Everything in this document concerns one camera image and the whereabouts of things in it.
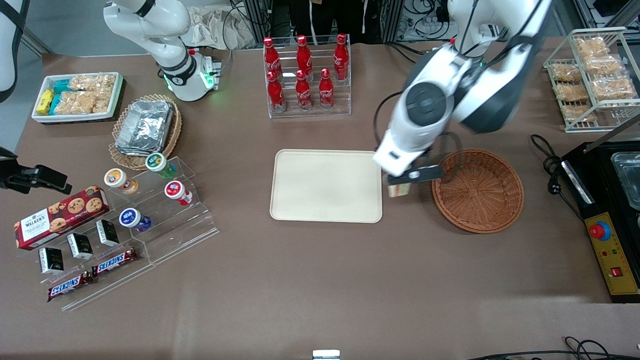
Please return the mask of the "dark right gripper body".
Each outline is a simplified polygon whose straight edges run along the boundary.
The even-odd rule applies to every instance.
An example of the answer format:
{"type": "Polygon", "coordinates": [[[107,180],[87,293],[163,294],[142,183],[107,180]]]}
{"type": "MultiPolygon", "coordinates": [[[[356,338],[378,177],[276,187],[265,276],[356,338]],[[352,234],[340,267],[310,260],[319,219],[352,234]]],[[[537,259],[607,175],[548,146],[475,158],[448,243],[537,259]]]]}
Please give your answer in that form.
{"type": "Polygon", "coordinates": [[[14,174],[19,174],[20,168],[18,163],[18,156],[11,150],[0,148],[0,187],[5,190],[12,190],[20,192],[19,187],[9,183],[9,179],[14,174]]]}

